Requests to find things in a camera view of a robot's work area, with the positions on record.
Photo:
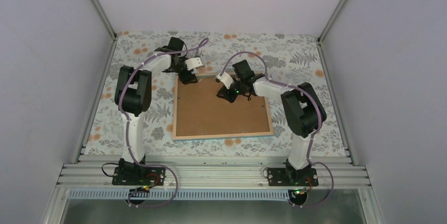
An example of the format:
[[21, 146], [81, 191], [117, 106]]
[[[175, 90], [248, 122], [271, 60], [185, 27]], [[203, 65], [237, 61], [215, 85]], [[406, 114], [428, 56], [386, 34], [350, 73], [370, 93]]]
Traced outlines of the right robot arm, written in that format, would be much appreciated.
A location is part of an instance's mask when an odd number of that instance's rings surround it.
[[223, 84], [217, 97], [230, 103], [244, 95], [265, 97], [283, 106], [287, 125], [293, 133], [292, 150], [286, 160], [286, 180], [297, 186], [306, 178], [312, 167], [311, 143], [326, 120], [326, 112], [313, 86], [304, 82], [286, 84], [270, 78], [267, 73], [256, 74], [246, 60], [233, 65], [235, 76], [222, 71], [216, 81]]

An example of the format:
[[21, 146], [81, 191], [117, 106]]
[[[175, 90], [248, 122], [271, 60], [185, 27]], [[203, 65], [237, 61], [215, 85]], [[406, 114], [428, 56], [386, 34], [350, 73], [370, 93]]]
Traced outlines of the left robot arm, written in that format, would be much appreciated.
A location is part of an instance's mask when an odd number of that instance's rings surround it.
[[141, 184], [147, 177], [143, 123], [152, 100], [153, 77], [175, 73], [182, 84], [198, 83], [193, 70], [203, 63], [198, 56], [188, 58], [188, 52], [183, 40], [171, 37], [168, 45], [157, 48], [139, 66], [124, 65], [119, 70], [114, 101], [122, 114], [125, 147], [116, 173], [124, 173], [133, 184]]

